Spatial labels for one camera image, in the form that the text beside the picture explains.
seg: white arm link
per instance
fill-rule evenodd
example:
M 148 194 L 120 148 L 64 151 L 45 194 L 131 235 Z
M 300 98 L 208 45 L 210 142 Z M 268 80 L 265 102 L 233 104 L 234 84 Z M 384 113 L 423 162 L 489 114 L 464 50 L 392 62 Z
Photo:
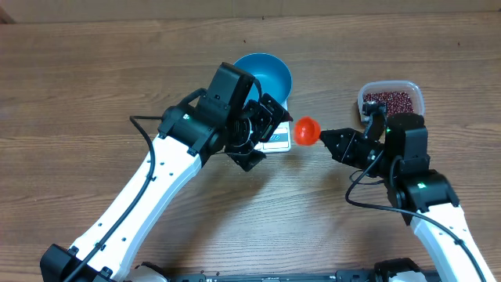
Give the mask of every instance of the white arm link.
M 487 281 L 496 281 L 475 244 L 461 207 L 438 204 L 429 207 L 423 215 L 449 228 L 464 241 L 471 251 Z M 414 234 L 421 240 L 443 281 L 480 281 L 477 271 L 464 250 L 445 232 L 425 220 L 414 217 L 410 223 Z
M 202 168 L 200 155 L 194 157 L 186 153 L 188 147 L 171 137 L 155 138 L 153 148 L 157 159 L 154 181 L 150 182 L 137 205 L 105 243 L 104 250 L 98 251 L 88 262 L 97 271 L 104 266 L 111 269 L 111 279 L 115 281 L 125 279 L 148 232 L 177 192 Z M 83 260 L 132 203 L 150 170 L 149 161 L 150 154 L 147 154 L 138 171 L 111 206 L 72 244 L 79 250 L 77 258 Z

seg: wooden wall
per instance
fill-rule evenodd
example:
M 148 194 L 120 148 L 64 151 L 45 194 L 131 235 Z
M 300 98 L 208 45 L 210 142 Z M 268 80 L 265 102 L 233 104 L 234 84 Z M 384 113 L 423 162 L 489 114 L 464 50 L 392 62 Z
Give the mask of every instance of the wooden wall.
M 501 0 L 1 0 L 17 23 L 311 16 L 371 13 L 485 12 Z

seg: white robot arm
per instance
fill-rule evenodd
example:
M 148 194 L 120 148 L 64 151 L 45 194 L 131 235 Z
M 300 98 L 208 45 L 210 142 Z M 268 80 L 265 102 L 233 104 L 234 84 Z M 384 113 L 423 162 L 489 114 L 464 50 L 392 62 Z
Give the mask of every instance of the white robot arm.
M 102 251 L 97 252 L 88 262 L 88 265 L 96 270 L 105 267 L 110 269 L 111 280 L 125 280 L 146 235 L 177 192 L 202 168 L 200 155 L 188 154 L 187 145 L 170 136 L 165 139 L 155 138 L 153 148 L 156 154 L 154 180 L 128 217 L 106 241 Z M 145 181 L 150 165 L 150 154 L 147 154 L 138 171 L 111 206 L 71 245 L 78 248 L 78 259 L 84 260 L 95 243 L 103 238 L 134 200 Z

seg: orange suction cup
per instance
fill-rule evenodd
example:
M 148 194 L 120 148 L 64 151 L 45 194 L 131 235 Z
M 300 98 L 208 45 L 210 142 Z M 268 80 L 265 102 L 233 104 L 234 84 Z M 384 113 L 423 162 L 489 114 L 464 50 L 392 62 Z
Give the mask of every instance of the orange suction cup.
M 302 117 L 294 127 L 294 142 L 302 146 L 311 146 L 320 137 L 320 125 L 311 117 Z

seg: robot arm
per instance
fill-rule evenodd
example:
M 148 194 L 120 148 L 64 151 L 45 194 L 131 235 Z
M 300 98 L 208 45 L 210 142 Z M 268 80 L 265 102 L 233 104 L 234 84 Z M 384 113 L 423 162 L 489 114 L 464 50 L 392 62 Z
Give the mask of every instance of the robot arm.
M 253 84 L 259 101 L 246 102 Z M 196 98 L 197 105 L 189 105 Z M 106 212 L 69 250 L 53 244 L 43 255 L 44 281 L 130 280 L 126 277 L 148 232 L 209 157 L 224 148 L 224 154 L 248 172 L 265 158 L 254 144 L 268 142 L 279 123 L 292 118 L 269 94 L 261 93 L 254 76 L 223 63 L 207 90 L 199 89 L 169 107 L 161 120 L 150 153 Z
M 365 112 L 366 115 L 371 115 L 373 123 L 369 124 L 364 133 L 345 128 L 320 134 L 320 139 L 331 152 L 332 158 L 346 165 L 367 169 L 383 152 L 379 163 L 373 164 L 367 175 L 379 176 L 385 180 L 387 197 L 393 208 L 417 212 L 442 224 L 465 243 L 473 256 L 470 258 L 461 246 L 436 225 L 402 213 L 405 223 L 411 225 L 413 232 L 430 253 L 442 280 L 479 281 L 479 272 L 473 264 L 476 261 L 485 279 L 495 281 L 470 235 L 459 198 L 443 175 L 429 169 L 427 130 L 423 117 L 417 114 L 396 114 L 386 120 L 380 117 L 385 112 L 379 106 L 364 107 L 365 110 L 373 107 L 372 113 L 370 110 Z M 378 141 L 380 134 L 384 132 L 382 128 L 386 129 L 385 144 Z M 404 281 L 398 275 L 392 279 L 386 278 Z
M 138 204 L 108 239 L 101 251 L 88 262 L 96 270 L 107 268 L 110 279 L 123 281 L 128 275 L 139 247 L 160 215 L 179 190 L 202 168 L 200 155 L 187 153 L 187 145 L 168 136 L 153 140 L 156 154 L 155 173 Z M 79 237 L 70 248 L 77 248 L 77 259 L 83 260 L 108 229 L 124 213 L 141 189 L 150 167 L 150 155 L 103 215 Z

